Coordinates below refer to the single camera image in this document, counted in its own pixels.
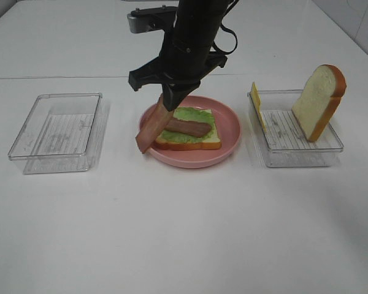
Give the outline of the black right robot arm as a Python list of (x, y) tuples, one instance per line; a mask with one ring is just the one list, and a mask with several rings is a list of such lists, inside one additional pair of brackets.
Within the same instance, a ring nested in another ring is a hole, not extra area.
[(160, 84), (163, 104), (169, 111), (197, 89), (216, 67), (224, 67), (228, 52), (215, 45), (226, 14), (236, 1), (180, 1), (178, 6), (136, 9), (128, 15), (130, 31), (139, 34), (164, 32), (159, 55), (129, 73), (129, 84), (138, 91), (144, 85)]

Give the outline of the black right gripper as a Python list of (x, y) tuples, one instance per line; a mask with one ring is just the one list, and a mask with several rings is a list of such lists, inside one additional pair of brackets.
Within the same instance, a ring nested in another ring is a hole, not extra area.
[(163, 105), (174, 111), (200, 80), (216, 67), (224, 67), (227, 56), (211, 51), (216, 30), (173, 29), (164, 35), (159, 55), (129, 73), (128, 82), (138, 91), (143, 85), (162, 84)]

